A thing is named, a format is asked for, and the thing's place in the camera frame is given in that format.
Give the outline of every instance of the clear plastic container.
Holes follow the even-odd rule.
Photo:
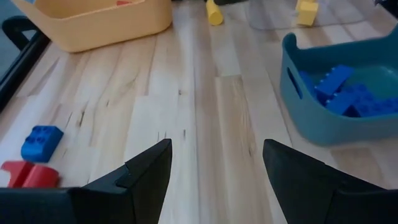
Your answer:
[[[365,20],[375,8],[373,0],[317,0],[319,9],[313,26],[347,24]],[[255,29],[303,27],[296,23],[297,0],[250,0],[246,17]]]

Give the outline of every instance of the wooden surface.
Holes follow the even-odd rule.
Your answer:
[[[395,19],[377,9],[355,24],[265,32],[249,27],[246,6],[222,7],[224,24],[211,27],[203,2],[174,3],[174,24],[159,35],[80,54],[51,44],[0,115],[0,163],[21,158],[34,125],[57,125],[65,135],[49,166],[62,186],[85,185],[171,138],[167,224],[286,223],[262,161],[266,138],[398,188],[398,139],[315,146],[279,93],[286,33],[301,47],[336,44],[386,35]]]

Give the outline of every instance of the blue plastic bin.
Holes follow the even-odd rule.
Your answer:
[[[314,99],[299,74],[308,72],[317,84],[332,67],[343,64],[354,68],[345,85],[362,83],[381,100],[397,98],[398,26],[386,37],[310,49],[299,49],[296,36],[287,34],[282,47],[280,90],[303,137],[329,146],[398,135],[398,114],[367,118],[334,114]]]

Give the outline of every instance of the yellow plastic bin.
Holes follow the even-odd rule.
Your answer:
[[[81,52],[165,30],[172,22],[171,0],[12,0],[53,42]]]

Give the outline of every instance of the wood grain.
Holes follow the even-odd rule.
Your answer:
[[[258,1],[257,11],[277,26],[289,22],[283,13],[291,5]],[[163,224],[286,223],[262,161],[268,138],[398,188],[398,139],[316,146],[297,132],[279,89],[287,33],[302,48],[339,44],[384,36],[395,19],[377,8],[354,24],[254,30],[245,10],[255,6],[223,6],[224,24],[212,27],[203,2],[175,2],[174,24],[160,34],[79,54],[50,44],[0,114],[0,162],[21,159],[34,125],[57,125],[65,135],[48,166],[60,172],[61,186],[81,186],[171,138]],[[0,184],[8,180],[0,172]]]

